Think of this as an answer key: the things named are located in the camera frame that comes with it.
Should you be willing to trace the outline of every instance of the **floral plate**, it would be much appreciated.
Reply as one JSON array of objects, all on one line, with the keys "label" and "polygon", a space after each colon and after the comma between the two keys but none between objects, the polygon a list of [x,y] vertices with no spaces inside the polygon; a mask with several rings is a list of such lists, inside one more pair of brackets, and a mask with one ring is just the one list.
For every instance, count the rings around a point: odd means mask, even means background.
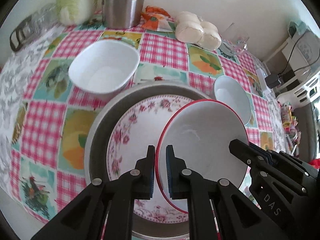
[{"label": "floral plate", "polygon": [[[190,98],[159,95],[147,98],[131,107],[118,121],[108,143],[107,167],[110,180],[134,169],[136,161],[145,158],[148,145],[157,144],[170,120]],[[135,200],[134,213],[157,223],[181,223],[188,215],[173,208],[154,183],[150,200]]]}]

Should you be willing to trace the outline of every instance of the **orange package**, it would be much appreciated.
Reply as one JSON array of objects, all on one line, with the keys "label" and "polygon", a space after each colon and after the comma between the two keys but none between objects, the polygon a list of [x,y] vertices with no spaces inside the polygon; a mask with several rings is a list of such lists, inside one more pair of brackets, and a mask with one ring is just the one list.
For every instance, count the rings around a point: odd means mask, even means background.
[{"label": "orange package", "polygon": [[159,13],[167,17],[171,17],[170,14],[167,13],[166,10],[157,6],[147,6],[146,13]]},{"label": "orange package", "polygon": [[166,17],[162,14],[142,13],[141,15],[146,21],[142,28],[156,32],[172,32]]}]

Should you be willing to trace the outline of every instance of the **red rim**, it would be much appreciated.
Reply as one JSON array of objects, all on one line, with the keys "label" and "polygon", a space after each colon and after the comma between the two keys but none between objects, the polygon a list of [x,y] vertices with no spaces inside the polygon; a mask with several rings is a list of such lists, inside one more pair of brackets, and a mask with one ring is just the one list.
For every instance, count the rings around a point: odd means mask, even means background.
[{"label": "red rim", "polygon": [[213,99],[200,99],[200,100],[196,100],[196,101],[192,101],[188,104],[186,104],[185,106],[181,107],[171,118],[170,120],[167,122],[167,124],[165,125],[162,133],[161,133],[161,136],[159,138],[159,141],[158,141],[158,144],[157,144],[157,148],[156,148],[156,163],[155,163],[155,170],[156,170],[156,179],[157,179],[157,183],[158,183],[158,186],[159,186],[159,189],[161,191],[161,194],[163,195],[163,197],[165,198],[165,200],[172,206],[174,207],[176,210],[182,212],[182,213],[185,213],[185,214],[188,214],[188,212],[178,208],[177,206],[175,206],[174,204],[171,203],[171,201],[169,200],[169,198],[166,196],[166,194],[164,193],[163,191],[163,187],[161,185],[161,182],[160,182],[160,175],[159,175],[159,155],[160,155],[160,148],[161,148],[161,144],[162,144],[162,140],[164,138],[164,135],[165,135],[165,132],[167,131],[169,125],[171,124],[171,122],[173,121],[173,119],[185,108],[187,108],[188,106],[191,106],[195,103],[198,103],[198,102],[205,102],[205,101],[212,101],[212,102],[217,102],[221,105],[224,105],[226,106],[227,108],[229,108],[233,113],[235,113],[235,115],[238,117],[238,119],[240,120],[241,124],[243,125],[243,128],[244,128],[244,131],[245,131],[245,134],[247,135],[247,141],[248,141],[248,144],[249,144],[249,137],[248,137],[248,134],[247,134],[247,131],[244,127],[244,124],[242,123],[240,117],[238,116],[238,114],[228,105],[226,105],[225,103],[222,103],[220,101],[217,101],[217,100],[213,100]]}]

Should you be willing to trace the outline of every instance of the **stainless steel kettle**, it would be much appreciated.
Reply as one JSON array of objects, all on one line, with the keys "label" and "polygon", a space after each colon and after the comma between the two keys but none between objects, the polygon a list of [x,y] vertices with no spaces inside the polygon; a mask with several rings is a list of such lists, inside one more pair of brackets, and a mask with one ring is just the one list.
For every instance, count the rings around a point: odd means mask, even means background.
[{"label": "stainless steel kettle", "polygon": [[112,29],[127,29],[140,22],[144,0],[102,0],[102,22]]}]

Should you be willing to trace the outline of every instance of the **red-rimmed bowl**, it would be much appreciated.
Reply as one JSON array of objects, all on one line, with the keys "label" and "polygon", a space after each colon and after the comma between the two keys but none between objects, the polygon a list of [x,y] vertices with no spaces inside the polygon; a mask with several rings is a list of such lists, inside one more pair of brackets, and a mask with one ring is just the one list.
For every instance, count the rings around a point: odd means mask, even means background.
[{"label": "red-rimmed bowl", "polygon": [[205,179],[225,178],[240,187],[247,165],[229,152],[234,139],[249,144],[239,116],[226,104],[202,99],[178,110],[166,124],[156,149],[156,179],[160,191],[171,206],[187,213],[187,200],[172,200],[169,195],[165,149],[172,144],[176,157],[186,162],[187,168]]}]

